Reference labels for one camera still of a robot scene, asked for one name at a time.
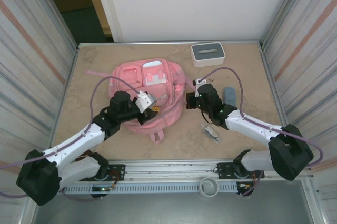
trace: white wall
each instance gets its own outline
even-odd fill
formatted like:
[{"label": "white wall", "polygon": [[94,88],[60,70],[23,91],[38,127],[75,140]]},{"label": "white wall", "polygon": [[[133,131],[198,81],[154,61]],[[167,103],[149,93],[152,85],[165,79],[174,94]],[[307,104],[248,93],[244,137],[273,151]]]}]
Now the white wall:
[{"label": "white wall", "polygon": [[122,41],[262,39],[283,0],[102,0]]}]

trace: blue object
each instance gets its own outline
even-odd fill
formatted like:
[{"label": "blue object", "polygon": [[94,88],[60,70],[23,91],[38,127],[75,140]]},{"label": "blue object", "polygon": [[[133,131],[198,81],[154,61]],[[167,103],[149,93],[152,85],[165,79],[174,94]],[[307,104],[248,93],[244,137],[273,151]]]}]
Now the blue object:
[{"label": "blue object", "polygon": [[236,94],[233,87],[225,87],[223,89],[222,103],[226,103],[236,107]]}]

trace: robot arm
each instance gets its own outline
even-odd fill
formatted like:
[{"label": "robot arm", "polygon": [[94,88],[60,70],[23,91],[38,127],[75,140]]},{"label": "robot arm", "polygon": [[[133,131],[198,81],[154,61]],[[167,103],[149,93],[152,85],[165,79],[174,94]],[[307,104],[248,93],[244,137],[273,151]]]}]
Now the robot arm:
[{"label": "robot arm", "polygon": [[295,177],[313,159],[313,154],[307,143],[294,137],[274,132],[282,130],[302,136],[299,130],[289,124],[286,127],[271,125],[255,119],[231,105],[222,104],[216,89],[207,84],[206,80],[194,82],[196,92],[187,93],[187,109],[198,108],[209,116],[211,122],[227,130],[237,131],[247,135],[268,147],[268,151],[254,152],[245,150],[235,159],[240,161],[241,173],[254,170],[275,170],[281,177],[294,180]]},{"label": "robot arm", "polygon": [[109,106],[93,118],[87,132],[83,129],[55,147],[28,153],[26,160],[48,157],[24,164],[16,184],[41,206],[54,198],[60,189],[74,182],[87,177],[104,178],[108,172],[108,161],[100,154],[93,153],[80,161],[73,161],[118,132],[121,123],[137,119],[142,125],[154,118],[157,114],[151,110],[154,104],[155,98],[142,91],[133,101],[127,92],[116,92]]}]

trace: pink backpack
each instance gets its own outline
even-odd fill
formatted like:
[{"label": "pink backpack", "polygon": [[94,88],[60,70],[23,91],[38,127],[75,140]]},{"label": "pink backpack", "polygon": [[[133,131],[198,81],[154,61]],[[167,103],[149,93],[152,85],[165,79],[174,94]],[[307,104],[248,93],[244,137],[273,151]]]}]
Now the pink backpack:
[{"label": "pink backpack", "polygon": [[[124,123],[127,129],[134,133],[150,135],[152,142],[156,144],[164,138],[163,129],[174,124],[185,107],[186,81],[192,89],[194,88],[191,81],[186,79],[180,65],[162,58],[121,64],[112,72],[112,76],[121,78],[137,90],[146,91],[156,97],[157,103],[153,109],[157,108],[159,112],[155,118],[144,125],[140,125],[137,120]],[[128,92],[131,100],[136,96],[136,93],[122,82],[110,79],[109,96],[112,97],[120,90]]]}]

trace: beige table surface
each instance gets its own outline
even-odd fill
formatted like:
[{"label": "beige table surface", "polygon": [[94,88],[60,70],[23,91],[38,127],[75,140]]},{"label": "beige table surface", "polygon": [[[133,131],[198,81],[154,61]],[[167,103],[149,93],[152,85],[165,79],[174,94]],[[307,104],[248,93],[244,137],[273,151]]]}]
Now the beige table surface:
[{"label": "beige table surface", "polygon": [[[226,58],[220,66],[231,67],[239,74],[244,88],[244,112],[260,120],[280,124],[257,45],[223,44],[223,47]],[[190,49],[190,44],[81,47],[54,145],[84,128],[89,121],[89,99],[94,86],[102,77],[85,74],[86,70],[110,73],[124,62],[162,57],[179,63],[190,79],[196,79],[220,67],[195,68]],[[207,81],[217,89],[221,98],[224,87],[234,87],[236,104],[239,105],[239,84],[233,73],[221,70],[211,75]],[[97,90],[93,103],[94,115],[109,104],[107,87],[108,81],[102,83]],[[216,144],[201,131],[199,125],[202,122],[204,120],[199,110],[184,110],[174,125],[164,129],[165,138],[159,145],[153,144],[149,136],[135,137],[122,126],[114,136],[98,145],[96,151],[107,159],[191,159],[234,158],[244,149],[266,149],[247,136],[214,126],[222,137],[222,141]]]}]

